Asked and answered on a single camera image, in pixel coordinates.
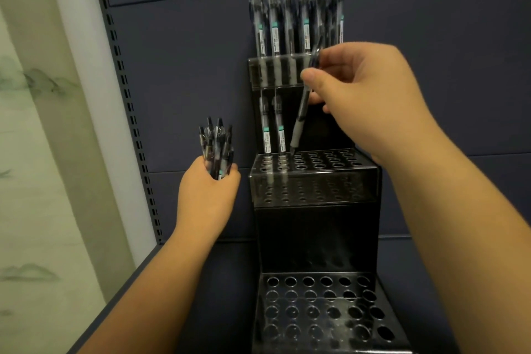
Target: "hole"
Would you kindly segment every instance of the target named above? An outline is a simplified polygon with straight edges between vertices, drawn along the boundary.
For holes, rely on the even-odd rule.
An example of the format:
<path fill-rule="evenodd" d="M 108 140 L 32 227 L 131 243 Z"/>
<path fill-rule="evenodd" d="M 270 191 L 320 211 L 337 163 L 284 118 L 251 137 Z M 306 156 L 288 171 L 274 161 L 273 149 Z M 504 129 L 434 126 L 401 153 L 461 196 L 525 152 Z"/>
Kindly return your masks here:
<path fill-rule="evenodd" d="M 301 335 L 301 329 L 297 325 L 289 325 L 286 328 L 286 337 L 295 340 Z"/>
<path fill-rule="evenodd" d="M 341 277 L 339 279 L 339 283 L 343 286 L 343 287 L 348 287 L 350 285 L 350 279 L 347 278 L 347 277 Z"/>
<path fill-rule="evenodd" d="M 312 303 L 317 298 L 317 294 L 312 290 L 308 290 L 304 293 L 304 298 L 308 299 L 308 301 Z"/>
<path fill-rule="evenodd" d="M 306 314 L 312 319 L 317 319 L 320 315 L 320 312 L 317 309 L 317 307 L 309 306 L 308 309 L 306 310 Z"/>
<path fill-rule="evenodd" d="M 275 325 L 269 325 L 264 329 L 264 336 L 268 339 L 276 339 L 278 337 L 278 329 Z"/>
<path fill-rule="evenodd" d="M 297 280 L 295 279 L 295 277 L 288 277 L 284 283 L 286 283 L 288 287 L 295 287 L 295 285 L 297 284 Z"/>
<path fill-rule="evenodd" d="M 269 277 L 267 284 L 269 284 L 270 287 L 276 287 L 278 285 L 278 278 Z"/>
<path fill-rule="evenodd" d="M 378 328 L 378 334 L 382 339 L 387 341 L 393 341 L 395 339 L 395 334 L 387 326 L 380 326 Z"/>
<path fill-rule="evenodd" d="M 293 290 L 289 290 L 286 292 L 286 299 L 291 302 L 295 301 L 297 299 L 297 293 Z"/>
<path fill-rule="evenodd" d="M 265 299 L 267 299 L 271 303 L 274 303 L 278 299 L 278 293 L 276 291 L 269 291 L 265 295 Z"/>
<path fill-rule="evenodd" d="M 324 336 L 323 330 L 317 325 L 311 325 L 308 334 L 314 339 L 321 340 Z"/>
<path fill-rule="evenodd" d="M 348 299 L 349 301 L 354 301 L 356 299 L 356 294 L 350 290 L 346 290 L 343 293 L 343 298 Z"/>
<path fill-rule="evenodd" d="M 307 287 L 311 287 L 315 284 L 315 280 L 311 277 L 304 277 L 302 279 L 302 283 L 306 285 Z"/>
<path fill-rule="evenodd" d="M 363 325 L 357 325 L 354 328 L 354 336 L 362 341 L 367 341 L 371 337 L 371 332 Z"/>
<path fill-rule="evenodd" d="M 369 285 L 371 285 L 370 280 L 367 277 L 365 277 L 365 276 L 358 277 L 357 282 L 362 287 L 368 287 Z"/>
<path fill-rule="evenodd" d="M 325 276 L 325 277 L 323 277 L 323 278 L 321 279 L 321 284 L 324 285 L 325 287 L 329 287 L 329 286 L 331 286 L 332 283 L 333 283 L 333 282 L 332 282 L 332 279 L 329 278 L 329 277 L 327 277 L 327 276 Z"/>
<path fill-rule="evenodd" d="M 277 307 L 268 307 L 265 310 L 265 316 L 270 318 L 270 319 L 274 319 L 275 317 L 278 316 L 278 308 Z"/>
<path fill-rule="evenodd" d="M 383 313 L 383 311 L 378 307 L 372 307 L 370 309 L 371 316 L 375 319 L 383 319 L 386 315 Z"/>
<path fill-rule="evenodd" d="M 329 301 L 334 301 L 335 300 L 335 292 L 334 291 L 331 291 L 331 290 L 326 290 L 323 294 L 323 297 L 325 297 L 326 299 L 328 299 Z"/>
<path fill-rule="evenodd" d="M 365 290 L 363 291 L 363 298 L 365 298 L 367 301 L 375 302 L 376 301 L 376 294 L 372 292 L 371 290 Z"/>
<path fill-rule="evenodd" d="M 363 317 L 363 311 L 358 307 L 350 307 L 348 309 L 348 314 L 357 321 Z"/>
<path fill-rule="evenodd" d="M 295 319 L 298 317 L 298 309 L 294 306 L 290 306 L 286 308 L 286 315 L 290 317 L 291 319 Z"/>
<path fill-rule="evenodd" d="M 339 309 L 337 309 L 336 307 L 330 307 L 327 309 L 327 314 L 329 317 L 331 317 L 332 319 L 337 319 L 339 317 L 341 317 L 341 312 L 339 311 Z"/>

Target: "pegboard wall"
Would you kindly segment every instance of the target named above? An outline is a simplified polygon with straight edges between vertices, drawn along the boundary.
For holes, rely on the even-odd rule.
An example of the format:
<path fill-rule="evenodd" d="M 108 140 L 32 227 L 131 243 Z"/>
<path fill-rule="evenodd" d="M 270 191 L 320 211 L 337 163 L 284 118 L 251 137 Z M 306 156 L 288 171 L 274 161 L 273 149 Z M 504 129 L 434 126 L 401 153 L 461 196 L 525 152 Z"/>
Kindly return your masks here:
<path fill-rule="evenodd" d="M 234 125 L 242 184 L 221 239 L 252 240 L 256 154 L 248 0 L 100 0 L 153 229 L 175 227 L 183 172 L 207 115 Z M 346 41 L 398 46 L 447 134 L 531 217 L 531 5 L 527 0 L 346 0 Z M 384 176 L 381 234 L 408 233 Z"/>

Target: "right hand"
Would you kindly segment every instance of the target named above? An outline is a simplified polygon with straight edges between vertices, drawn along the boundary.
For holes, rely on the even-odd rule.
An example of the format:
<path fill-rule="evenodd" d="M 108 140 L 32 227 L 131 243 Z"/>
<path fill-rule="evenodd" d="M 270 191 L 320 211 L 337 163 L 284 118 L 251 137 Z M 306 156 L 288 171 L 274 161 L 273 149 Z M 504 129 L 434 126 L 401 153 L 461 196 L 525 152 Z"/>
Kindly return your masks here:
<path fill-rule="evenodd" d="M 415 75 L 394 46 L 342 43 L 321 52 L 320 66 L 301 73 L 315 91 L 309 103 L 324 102 L 323 110 L 381 164 L 440 133 Z"/>

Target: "barcode sticker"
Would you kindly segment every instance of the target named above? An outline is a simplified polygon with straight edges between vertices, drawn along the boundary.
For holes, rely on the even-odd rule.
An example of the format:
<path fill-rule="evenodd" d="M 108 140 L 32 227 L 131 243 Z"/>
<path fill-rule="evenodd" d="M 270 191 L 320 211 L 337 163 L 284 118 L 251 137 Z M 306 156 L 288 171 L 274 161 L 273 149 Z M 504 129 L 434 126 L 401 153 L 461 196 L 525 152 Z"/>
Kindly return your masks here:
<path fill-rule="evenodd" d="M 260 53 L 266 56 L 267 55 L 266 43 L 264 42 L 264 30 L 263 29 L 258 30 L 258 37 L 260 38 Z"/>
<path fill-rule="evenodd" d="M 339 22 L 339 43 L 343 43 L 343 20 Z"/>
<path fill-rule="evenodd" d="M 271 152 L 271 138 L 269 132 L 264 132 L 264 151 L 266 154 Z"/>
<path fill-rule="evenodd" d="M 280 152 L 283 153 L 284 151 L 286 151 L 286 138 L 284 137 L 283 130 L 278 131 L 278 138 L 280 140 Z"/>
<path fill-rule="evenodd" d="M 278 27 L 273 27 L 271 29 L 271 34 L 273 36 L 273 53 L 280 53 L 280 42 L 278 40 Z"/>
<path fill-rule="evenodd" d="M 309 24 L 304 24 L 304 49 L 309 50 Z"/>

